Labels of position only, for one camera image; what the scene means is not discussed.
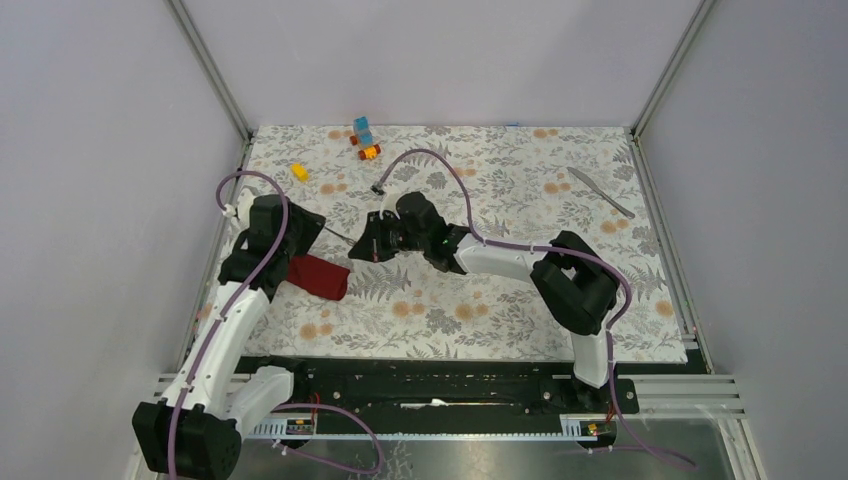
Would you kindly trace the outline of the silver fork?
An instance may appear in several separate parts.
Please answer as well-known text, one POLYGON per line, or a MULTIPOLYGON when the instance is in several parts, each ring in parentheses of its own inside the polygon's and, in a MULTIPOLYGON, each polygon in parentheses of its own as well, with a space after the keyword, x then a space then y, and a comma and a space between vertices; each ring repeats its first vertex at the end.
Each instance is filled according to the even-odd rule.
POLYGON ((353 246, 353 245, 355 245, 355 243, 356 243, 356 240, 354 240, 354 239, 352 239, 352 238, 350 238, 350 237, 348 237, 348 236, 346 236, 346 235, 343 235, 343 234, 341 234, 341 233, 339 233, 339 232, 337 232, 337 231, 335 231, 335 230, 331 229, 330 227, 328 227, 328 226, 326 226, 326 225, 323 227, 323 230, 324 230, 324 231, 326 231, 326 232, 328 232, 328 233, 330 233, 331 235, 333 235, 333 236, 337 237, 338 239, 340 239, 341 241, 343 241, 343 242, 344 242, 344 243, 346 243, 347 245, 351 245, 351 246, 353 246))

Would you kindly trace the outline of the red cloth napkin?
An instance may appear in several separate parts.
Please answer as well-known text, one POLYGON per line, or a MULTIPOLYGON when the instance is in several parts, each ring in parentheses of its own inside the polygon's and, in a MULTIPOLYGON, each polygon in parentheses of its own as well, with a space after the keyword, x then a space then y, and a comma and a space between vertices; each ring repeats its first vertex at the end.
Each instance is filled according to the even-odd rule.
POLYGON ((304 255, 291 260, 286 281, 310 295, 340 301, 347 294, 349 275, 348 268, 312 255, 304 255))

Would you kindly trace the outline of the silver table knife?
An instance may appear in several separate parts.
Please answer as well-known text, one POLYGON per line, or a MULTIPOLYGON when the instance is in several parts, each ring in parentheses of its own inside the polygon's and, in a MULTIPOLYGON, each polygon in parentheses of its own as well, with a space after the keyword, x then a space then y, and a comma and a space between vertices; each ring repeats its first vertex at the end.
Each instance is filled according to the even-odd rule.
POLYGON ((598 194, 602 199, 604 199, 607 203, 609 203, 613 208, 615 208, 619 213, 625 216, 628 219, 635 219, 636 215, 625 208, 623 205, 615 201, 609 194, 607 194, 600 186, 591 179, 588 175, 583 173, 577 168, 568 167, 567 170, 570 174, 572 174, 575 178, 579 179, 582 183, 584 183, 590 190, 594 193, 598 194))

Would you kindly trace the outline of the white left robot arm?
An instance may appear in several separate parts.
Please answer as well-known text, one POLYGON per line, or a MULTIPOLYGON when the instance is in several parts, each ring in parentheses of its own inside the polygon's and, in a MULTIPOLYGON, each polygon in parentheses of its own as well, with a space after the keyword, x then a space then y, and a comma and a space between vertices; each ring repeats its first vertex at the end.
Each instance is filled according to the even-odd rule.
POLYGON ((146 466, 171 478, 229 478, 244 438, 271 409, 296 411, 310 397, 308 381, 284 367, 263 367, 235 393, 229 388, 292 260, 309 252, 326 219, 277 194, 248 195, 227 211, 239 232, 220 265, 208 322, 161 397, 132 417, 146 466))

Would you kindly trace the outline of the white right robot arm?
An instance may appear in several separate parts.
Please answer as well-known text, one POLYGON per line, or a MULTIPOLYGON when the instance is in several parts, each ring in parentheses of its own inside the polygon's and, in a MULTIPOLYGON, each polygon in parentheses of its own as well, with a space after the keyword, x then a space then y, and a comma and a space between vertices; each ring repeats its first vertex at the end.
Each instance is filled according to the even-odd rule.
POLYGON ((577 405, 597 412, 612 400, 614 359, 607 316, 618 295, 630 289, 579 235, 562 231, 542 245, 485 239, 470 226, 446 222, 422 193, 412 192, 391 210, 369 212, 348 256, 381 263, 400 252, 419 252, 444 273, 494 275, 533 285, 571 336, 577 405))

